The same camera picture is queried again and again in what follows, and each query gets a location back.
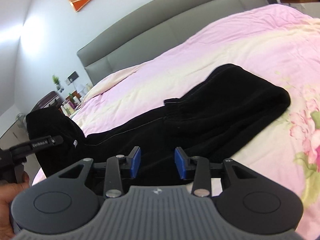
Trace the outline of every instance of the gray upholstered headboard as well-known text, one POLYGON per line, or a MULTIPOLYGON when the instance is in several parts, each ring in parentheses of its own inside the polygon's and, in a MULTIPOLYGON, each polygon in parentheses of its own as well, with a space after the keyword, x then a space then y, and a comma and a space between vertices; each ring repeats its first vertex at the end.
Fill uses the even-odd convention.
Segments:
POLYGON ((203 27, 267 0, 153 0, 106 29, 77 52, 92 83, 152 60, 203 27))

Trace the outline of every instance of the black pants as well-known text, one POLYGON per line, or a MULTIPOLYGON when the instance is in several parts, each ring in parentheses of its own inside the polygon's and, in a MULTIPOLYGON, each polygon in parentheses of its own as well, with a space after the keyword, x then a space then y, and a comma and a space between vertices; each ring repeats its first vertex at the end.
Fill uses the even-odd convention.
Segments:
POLYGON ((227 64, 215 69, 182 98, 165 100, 162 107, 87 138, 72 120, 54 108, 30 113, 27 124, 30 139, 45 135, 64 138, 63 145, 37 154, 46 176, 82 158, 105 162, 117 154, 128 155, 134 146, 140 146, 138 177, 125 182, 124 188, 179 185, 185 182, 180 180, 174 164, 175 147, 182 147, 189 156, 203 156, 220 163, 289 105, 290 97, 284 89, 227 64))

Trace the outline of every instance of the fan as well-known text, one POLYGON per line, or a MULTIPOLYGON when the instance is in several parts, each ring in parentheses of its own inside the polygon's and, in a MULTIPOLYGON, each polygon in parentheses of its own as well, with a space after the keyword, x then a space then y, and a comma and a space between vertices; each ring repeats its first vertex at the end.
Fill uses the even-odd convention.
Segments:
POLYGON ((27 131, 27 121, 26 121, 26 115, 23 113, 20 113, 16 117, 16 122, 19 128, 27 131))

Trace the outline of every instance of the potted plant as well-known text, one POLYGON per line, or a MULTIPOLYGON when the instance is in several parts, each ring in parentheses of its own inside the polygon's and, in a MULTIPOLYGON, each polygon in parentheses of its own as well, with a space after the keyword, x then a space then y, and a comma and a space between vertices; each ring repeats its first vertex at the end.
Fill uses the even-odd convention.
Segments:
POLYGON ((64 88, 63 88, 63 86, 60 84, 60 79, 59 79, 59 77, 53 75, 53 76, 52 76, 52 81, 53 81, 53 83, 57 86, 57 90, 61 93, 61 92, 64 90, 64 88))

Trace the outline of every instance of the blue gripper pad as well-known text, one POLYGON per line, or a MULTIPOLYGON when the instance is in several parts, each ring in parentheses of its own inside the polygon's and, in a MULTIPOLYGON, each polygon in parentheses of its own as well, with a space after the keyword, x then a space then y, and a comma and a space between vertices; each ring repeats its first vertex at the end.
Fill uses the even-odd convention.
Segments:
POLYGON ((186 178, 186 163, 185 160, 182 158, 179 150, 176 148, 174 151, 174 162, 177 166, 180 179, 185 179, 186 178))
POLYGON ((130 176, 132 179, 134 179, 137 176, 138 169, 140 166, 140 161, 141 161, 141 149, 140 147, 134 154, 134 157, 132 158, 132 164, 131 164, 131 169, 130 169, 130 176))

